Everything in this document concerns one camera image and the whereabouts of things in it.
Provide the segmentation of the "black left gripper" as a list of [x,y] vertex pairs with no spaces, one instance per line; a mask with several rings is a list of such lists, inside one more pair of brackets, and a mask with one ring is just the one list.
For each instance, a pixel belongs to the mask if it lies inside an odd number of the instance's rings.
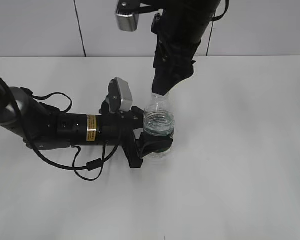
[[134,130],[143,128],[144,111],[133,106],[127,112],[110,112],[110,105],[104,101],[98,116],[99,133],[97,139],[114,146],[104,162],[110,160],[119,147],[122,147],[131,169],[139,169],[143,164],[143,157],[152,153],[164,153],[173,144],[173,138],[167,136],[154,136],[146,132],[141,133],[139,147]]

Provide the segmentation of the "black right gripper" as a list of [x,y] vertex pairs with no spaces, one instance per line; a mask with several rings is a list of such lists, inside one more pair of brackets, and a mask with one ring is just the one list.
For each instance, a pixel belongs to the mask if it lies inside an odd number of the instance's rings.
[[192,43],[169,36],[173,23],[166,16],[157,13],[151,26],[152,33],[157,36],[152,92],[160,96],[165,96],[177,84],[192,77],[196,63],[193,58],[200,45],[199,42]]

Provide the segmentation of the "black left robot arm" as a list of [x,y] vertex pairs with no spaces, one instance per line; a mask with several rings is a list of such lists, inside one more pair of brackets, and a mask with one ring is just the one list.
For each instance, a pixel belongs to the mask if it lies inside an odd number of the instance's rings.
[[122,147],[132,169],[143,158],[172,146],[171,136],[153,136],[135,130],[144,127],[144,112],[132,104],[129,84],[114,78],[98,115],[73,114],[45,104],[24,87],[9,87],[0,77],[0,126],[21,137],[38,156],[42,151],[79,146]]

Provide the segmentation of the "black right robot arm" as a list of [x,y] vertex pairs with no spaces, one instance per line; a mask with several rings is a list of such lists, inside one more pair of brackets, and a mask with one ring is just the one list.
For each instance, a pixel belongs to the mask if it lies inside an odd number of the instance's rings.
[[219,7],[218,0],[144,0],[162,9],[154,16],[151,31],[157,36],[152,92],[166,95],[194,74],[194,56]]

